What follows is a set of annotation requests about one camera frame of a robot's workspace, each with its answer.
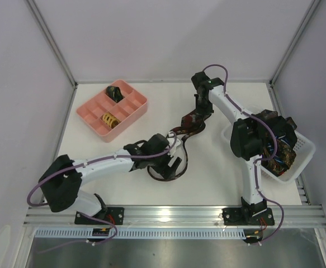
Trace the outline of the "dark red patterned tie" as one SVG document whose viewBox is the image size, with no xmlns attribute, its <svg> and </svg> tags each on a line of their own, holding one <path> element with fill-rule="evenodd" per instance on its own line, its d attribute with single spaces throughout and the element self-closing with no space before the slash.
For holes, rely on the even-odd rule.
<svg viewBox="0 0 326 268">
<path fill-rule="evenodd" d="M 186 149 L 186 141 L 188 138 L 201 133 L 205 129 L 205 127 L 206 127 L 205 121 L 209 117 L 211 117 L 211 114 L 201 115 L 201 114 L 198 114 L 195 110 L 193 110 L 189 114 L 182 117 L 181 125 L 179 127 L 175 127 L 173 129 L 171 129 L 171 132 L 174 132 L 177 136 L 182 135 L 182 138 L 181 138 L 182 149 L 183 149 L 183 152 L 185 153 L 185 164 L 184 164 L 183 170 L 180 171 L 178 174 L 173 175 L 170 179 L 164 179 L 164 178 L 162 178 L 162 176 L 160 176 L 160 178 L 154 176 L 151 172 L 151 168 L 148 167 L 147 172 L 151 178 L 153 178 L 156 181 L 169 182 L 169 181 L 174 181 L 185 174 L 185 172 L 187 171 L 187 168 L 188 168 L 188 152 Z"/>
</svg>

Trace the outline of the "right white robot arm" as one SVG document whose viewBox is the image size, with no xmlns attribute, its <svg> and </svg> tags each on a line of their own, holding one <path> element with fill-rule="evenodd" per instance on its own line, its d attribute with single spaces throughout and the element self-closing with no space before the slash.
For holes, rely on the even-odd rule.
<svg viewBox="0 0 326 268">
<path fill-rule="evenodd" d="M 260 194 L 261 164 L 266 139 L 266 124 L 252 118 L 249 111 L 243 111 L 239 104 L 231 99 L 225 88 L 225 82 L 219 78 L 210 79 L 201 71 L 193 75 L 191 81 L 197 91 L 196 112 L 201 115 L 212 113 L 216 106 L 232 125 L 230 148 L 239 159 L 243 180 L 241 206 L 223 209 L 226 226 L 272 226 L 275 220 L 272 210 L 267 207 L 266 198 Z"/>
</svg>

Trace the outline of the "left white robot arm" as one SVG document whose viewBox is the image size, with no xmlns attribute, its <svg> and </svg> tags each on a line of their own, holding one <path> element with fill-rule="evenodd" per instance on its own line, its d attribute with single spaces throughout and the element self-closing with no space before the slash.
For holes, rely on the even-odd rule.
<svg viewBox="0 0 326 268">
<path fill-rule="evenodd" d="M 163 181 L 171 181 L 182 162 L 175 157 L 181 140 L 173 133 L 154 134 L 149 140 L 130 143 L 111 154 L 96 159 L 73 160 L 68 155 L 56 158 L 39 179 L 39 187 L 51 212 L 76 212 L 76 224 L 94 224 L 114 218 L 97 194 L 82 190 L 82 186 L 117 173 L 153 169 Z"/>
</svg>

